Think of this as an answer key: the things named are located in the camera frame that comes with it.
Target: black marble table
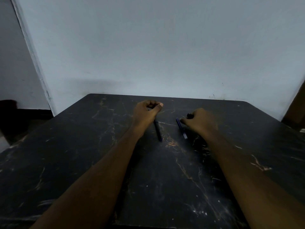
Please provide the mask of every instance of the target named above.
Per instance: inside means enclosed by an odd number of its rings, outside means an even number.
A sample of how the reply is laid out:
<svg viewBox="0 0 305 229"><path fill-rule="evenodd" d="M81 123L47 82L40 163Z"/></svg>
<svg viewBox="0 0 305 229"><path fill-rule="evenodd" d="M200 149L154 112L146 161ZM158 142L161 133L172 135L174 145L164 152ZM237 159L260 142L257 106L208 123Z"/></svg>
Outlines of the black marble table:
<svg viewBox="0 0 305 229"><path fill-rule="evenodd" d="M163 228L248 228L205 141L184 139L175 118L203 107L254 165L305 204L305 141L249 103L89 94L0 154L2 226L36 220L93 166L128 128L137 102L164 103L137 143L112 225Z"/></svg>

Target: person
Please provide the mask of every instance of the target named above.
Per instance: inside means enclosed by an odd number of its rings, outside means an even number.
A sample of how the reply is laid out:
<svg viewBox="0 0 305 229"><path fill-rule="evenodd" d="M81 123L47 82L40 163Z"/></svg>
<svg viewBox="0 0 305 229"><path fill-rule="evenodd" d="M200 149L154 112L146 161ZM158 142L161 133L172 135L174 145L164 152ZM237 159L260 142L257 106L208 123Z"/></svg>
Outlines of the person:
<svg viewBox="0 0 305 229"><path fill-rule="evenodd" d="M162 103L154 100L138 103L132 125L118 143L76 180L31 228L103 228L114 211L135 144L162 107ZM211 113L199 108L193 115L193 119L183 118L181 122L208 143L250 227L305 228L304 206L260 169L246 165L250 159L218 132Z"/></svg>

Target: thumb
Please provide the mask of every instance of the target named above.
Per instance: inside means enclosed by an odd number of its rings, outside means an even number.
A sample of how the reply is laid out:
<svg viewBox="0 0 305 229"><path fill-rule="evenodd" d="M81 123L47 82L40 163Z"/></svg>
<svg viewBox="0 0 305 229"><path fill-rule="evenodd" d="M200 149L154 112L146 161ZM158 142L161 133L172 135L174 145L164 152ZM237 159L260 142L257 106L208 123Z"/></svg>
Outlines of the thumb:
<svg viewBox="0 0 305 229"><path fill-rule="evenodd" d="M186 118L181 118L181 119L180 119L180 122L183 123L184 125L187 125L187 126L189 125L189 124L188 124L189 121L190 121L190 119L186 119Z"/></svg>
<svg viewBox="0 0 305 229"><path fill-rule="evenodd" d="M162 107L163 107L163 103L160 103L160 104L158 104L157 106L155 106L153 109L151 109L150 112L151 112L154 116L156 116L157 113L158 113L159 111L161 111Z"/></svg>

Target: forearm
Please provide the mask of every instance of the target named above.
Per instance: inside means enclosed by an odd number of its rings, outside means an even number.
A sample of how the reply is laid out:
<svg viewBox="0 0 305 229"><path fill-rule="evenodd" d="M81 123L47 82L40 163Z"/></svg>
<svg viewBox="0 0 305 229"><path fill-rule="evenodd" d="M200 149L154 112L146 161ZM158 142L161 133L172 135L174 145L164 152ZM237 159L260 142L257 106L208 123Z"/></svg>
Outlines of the forearm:
<svg viewBox="0 0 305 229"><path fill-rule="evenodd" d="M202 131L250 227L305 228L304 206L251 165L249 154L236 150L217 130Z"/></svg>
<svg viewBox="0 0 305 229"><path fill-rule="evenodd" d="M116 204L140 134L130 128L120 141L84 173L38 219L33 228L102 228Z"/></svg>

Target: person's left arm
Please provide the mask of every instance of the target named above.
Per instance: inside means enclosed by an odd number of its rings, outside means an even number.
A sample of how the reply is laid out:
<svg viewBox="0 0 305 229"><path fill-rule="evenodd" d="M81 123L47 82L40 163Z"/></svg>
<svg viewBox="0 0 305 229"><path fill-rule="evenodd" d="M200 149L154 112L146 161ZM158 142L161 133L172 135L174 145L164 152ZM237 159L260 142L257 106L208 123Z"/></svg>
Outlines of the person's left arm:
<svg viewBox="0 0 305 229"><path fill-rule="evenodd" d="M154 100L138 103L133 123L119 142L77 179L31 228L104 227L113 213L135 144L162 106Z"/></svg>

